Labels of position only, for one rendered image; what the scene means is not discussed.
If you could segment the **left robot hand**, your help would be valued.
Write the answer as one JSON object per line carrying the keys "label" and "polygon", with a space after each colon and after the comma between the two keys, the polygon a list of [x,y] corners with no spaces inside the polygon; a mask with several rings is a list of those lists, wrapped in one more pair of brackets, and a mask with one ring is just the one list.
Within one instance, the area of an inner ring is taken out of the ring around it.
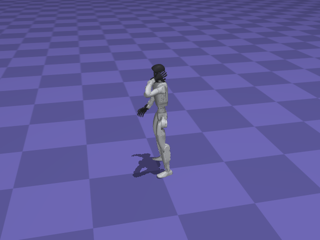
{"label": "left robot hand", "polygon": [[[164,77],[166,77],[167,76],[167,72],[163,72],[163,70],[160,72],[160,73],[158,73],[157,75],[156,75],[156,77],[152,77],[150,80],[152,80],[152,79],[155,79],[155,83],[157,82],[157,81],[164,81],[166,78],[164,78]],[[165,74],[166,75],[165,75]],[[163,75],[162,75],[163,74]],[[164,79],[163,79],[164,78]]]}

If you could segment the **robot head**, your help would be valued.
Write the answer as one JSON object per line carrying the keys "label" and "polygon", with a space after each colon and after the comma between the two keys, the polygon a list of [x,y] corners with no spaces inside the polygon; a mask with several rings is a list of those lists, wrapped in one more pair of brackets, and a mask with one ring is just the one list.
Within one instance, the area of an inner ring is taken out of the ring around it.
{"label": "robot head", "polygon": [[[153,70],[154,77],[161,71],[165,71],[165,67],[162,64],[156,64],[152,66],[151,69]],[[161,80],[161,82],[165,82],[165,80]],[[160,81],[157,80],[156,83],[160,83]]]}

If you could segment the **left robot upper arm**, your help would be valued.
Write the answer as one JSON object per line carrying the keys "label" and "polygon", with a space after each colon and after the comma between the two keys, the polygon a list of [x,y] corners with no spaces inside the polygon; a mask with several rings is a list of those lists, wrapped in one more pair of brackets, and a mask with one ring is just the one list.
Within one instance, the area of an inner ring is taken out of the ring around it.
{"label": "left robot upper arm", "polygon": [[153,89],[152,91],[151,91],[151,94],[150,95],[148,95],[148,94],[146,94],[146,91],[144,92],[144,96],[146,97],[146,98],[150,98],[150,97],[153,97],[153,96],[156,96],[156,95],[159,95],[159,94],[164,94],[164,93],[166,93],[166,86],[165,85],[161,85],[161,86],[159,86],[158,88],[156,88],[156,89]]}

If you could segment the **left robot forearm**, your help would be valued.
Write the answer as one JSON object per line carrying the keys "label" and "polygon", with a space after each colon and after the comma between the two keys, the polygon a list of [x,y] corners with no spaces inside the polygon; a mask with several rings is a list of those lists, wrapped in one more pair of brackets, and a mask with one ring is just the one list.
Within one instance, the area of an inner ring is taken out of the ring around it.
{"label": "left robot forearm", "polygon": [[147,94],[147,95],[150,95],[151,94],[151,90],[152,90],[152,86],[153,86],[153,84],[156,82],[156,80],[153,78],[153,79],[151,79],[151,80],[149,80],[148,82],[147,82],[147,85],[146,85],[146,87],[145,87],[145,93]]}

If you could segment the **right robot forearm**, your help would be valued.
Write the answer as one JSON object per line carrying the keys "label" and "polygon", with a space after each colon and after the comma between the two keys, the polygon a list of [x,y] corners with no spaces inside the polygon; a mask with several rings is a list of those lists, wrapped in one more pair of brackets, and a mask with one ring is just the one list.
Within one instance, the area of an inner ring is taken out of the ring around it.
{"label": "right robot forearm", "polygon": [[148,101],[148,105],[147,105],[147,109],[150,109],[151,108],[151,106],[153,105],[153,103],[154,103],[154,101],[155,101],[155,98],[154,98],[154,96],[152,96],[150,99],[149,99],[149,101]]}

